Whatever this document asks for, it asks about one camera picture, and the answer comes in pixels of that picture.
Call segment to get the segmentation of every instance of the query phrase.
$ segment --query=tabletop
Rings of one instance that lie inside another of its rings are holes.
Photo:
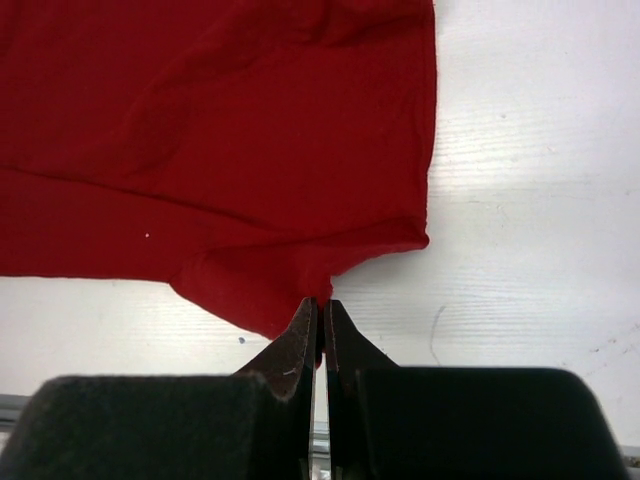
[[[640,446],[640,2],[436,12],[431,245],[366,262],[334,296],[403,365],[571,370]],[[230,373],[266,344],[164,284],[0,278],[4,394],[69,373]]]

